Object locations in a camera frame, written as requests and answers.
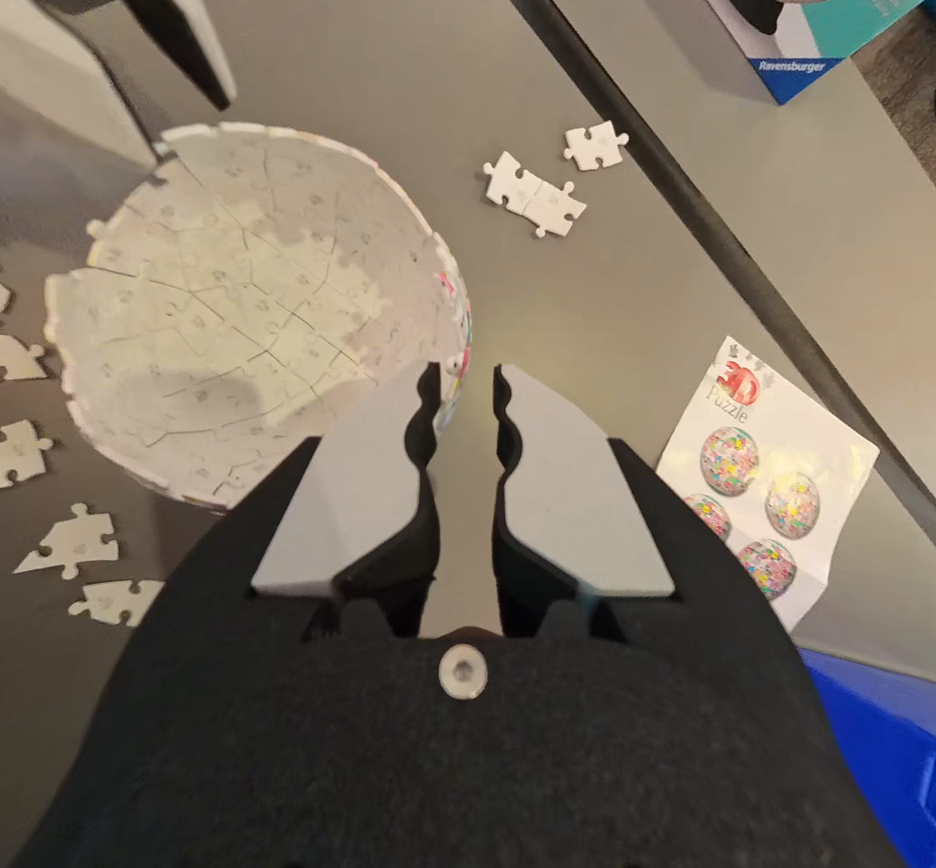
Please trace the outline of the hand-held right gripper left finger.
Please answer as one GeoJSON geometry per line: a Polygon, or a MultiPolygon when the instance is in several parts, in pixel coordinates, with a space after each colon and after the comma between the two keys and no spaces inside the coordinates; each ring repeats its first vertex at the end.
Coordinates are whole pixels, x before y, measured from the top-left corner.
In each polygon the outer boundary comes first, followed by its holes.
{"type": "Polygon", "coordinates": [[[428,466],[441,379],[438,361],[414,361],[321,439],[253,573],[258,624],[303,639],[374,609],[418,637],[440,557],[428,466]]]}

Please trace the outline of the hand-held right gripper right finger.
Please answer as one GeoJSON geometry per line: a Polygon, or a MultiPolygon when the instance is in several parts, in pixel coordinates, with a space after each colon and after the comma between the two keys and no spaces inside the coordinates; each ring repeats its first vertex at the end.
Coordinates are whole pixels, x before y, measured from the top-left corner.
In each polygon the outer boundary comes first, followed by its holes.
{"type": "Polygon", "coordinates": [[[605,431],[515,364],[493,373],[502,466],[492,568],[503,634],[531,638],[556,602],[586,624],[603,603],[666,598],[675,583],[605,431]]]}

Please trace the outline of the colourful puzzle ball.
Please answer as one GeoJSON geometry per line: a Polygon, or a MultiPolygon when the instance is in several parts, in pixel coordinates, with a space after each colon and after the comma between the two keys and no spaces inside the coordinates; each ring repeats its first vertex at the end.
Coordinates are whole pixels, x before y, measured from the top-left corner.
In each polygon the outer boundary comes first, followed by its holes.
{"type": "Polygon", "coordinates": [[[470,359],[443,238],[363,152],[291,128],[185,125],[45,283],[80,435],[166,497],[225,511],[307,437],[437,361],[441,435],[470,359]]]}

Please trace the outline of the white puzzle leaflet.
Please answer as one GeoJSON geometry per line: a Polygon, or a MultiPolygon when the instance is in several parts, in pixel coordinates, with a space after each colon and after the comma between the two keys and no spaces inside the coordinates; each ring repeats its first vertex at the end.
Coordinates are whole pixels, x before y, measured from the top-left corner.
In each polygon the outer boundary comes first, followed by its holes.
{"type": "Polygon", "coordinates": [[[738,559],[792,632],[879,457],[869,440],[727,336],[656,472],[738,559]]]}

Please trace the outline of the row of white puzzle pieces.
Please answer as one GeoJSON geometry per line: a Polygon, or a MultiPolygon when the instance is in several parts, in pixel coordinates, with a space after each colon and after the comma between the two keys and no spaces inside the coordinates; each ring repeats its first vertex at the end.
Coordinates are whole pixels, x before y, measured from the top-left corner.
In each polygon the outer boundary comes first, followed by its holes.
{"type": "MultiPolygon", "coordinates": [[[[47,310],[45,337],[54,342],[62,361],[60,384],[66,406],[78,431],[100,454],[131,470],[142,465],[145,441],[163,438],[168,431],[156,425],[158,401],[171,363],[159,359],[156,349],[179,347],[177,316],[185,295],[139,278],[100,270],[78,270],[50,276],[45,284],[47,310]]],[[[49,375],[44,364],[47,347],[26,345],[2,334],[2,383],[34,380],[49,375]]],[[[29,420],[2,425],[2,488],[46,471],[44,455],[53,446],[29,420]]],[[[14,574],[61,569],[63,581],[75,580],[84,564],[113,562],[120,548],[107,512],[91,512],[85,503],[71,507],[71,516],[54,523],[39,543],[17,565],[14,574]]],[[[90,611],[97,620],[135,627],[142,611],[152,603],[161,583],[123,581],[110,595],[107,614],[99,614],[100,595],[85,586],[82,601],[69,613],[90,611]]]]}

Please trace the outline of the two joined white puzzle pieces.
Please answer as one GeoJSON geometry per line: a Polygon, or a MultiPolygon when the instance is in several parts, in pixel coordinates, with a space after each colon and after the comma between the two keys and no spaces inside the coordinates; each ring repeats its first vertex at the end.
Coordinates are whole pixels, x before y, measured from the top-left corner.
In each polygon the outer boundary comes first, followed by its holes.
{"type": "Polygon", "coordinates": [[[486,199],[510,214],[522,217],[533,227],[534,236],[565,238],[582,217],[587,204],[575,198],[575,184],[558,187],[521,167],[508,151],[496,162],[485,162],[486,199]]]}

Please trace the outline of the single white puzzle piece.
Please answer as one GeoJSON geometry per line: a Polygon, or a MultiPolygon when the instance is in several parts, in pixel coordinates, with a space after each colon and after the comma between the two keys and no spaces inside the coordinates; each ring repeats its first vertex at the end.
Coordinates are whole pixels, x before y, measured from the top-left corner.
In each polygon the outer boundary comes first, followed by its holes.
{"type": "Polygon", "coordinates": [[[574,161],[580,172],[607,169],[624,160],[622,149],[629,139],[627,133],[618,133],[611,121],[572,128],[565,132],[563,156],[574,161]]]}

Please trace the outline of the blue plastic bin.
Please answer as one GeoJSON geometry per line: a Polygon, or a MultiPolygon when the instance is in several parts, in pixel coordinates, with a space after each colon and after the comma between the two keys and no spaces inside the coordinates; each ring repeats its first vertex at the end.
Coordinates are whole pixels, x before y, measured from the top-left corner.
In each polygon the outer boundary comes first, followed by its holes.
{"type": "Polygon", "coordinates": [[[801,649],[838,747],[905,862],[935,865],[935,685],[801,649]]]}

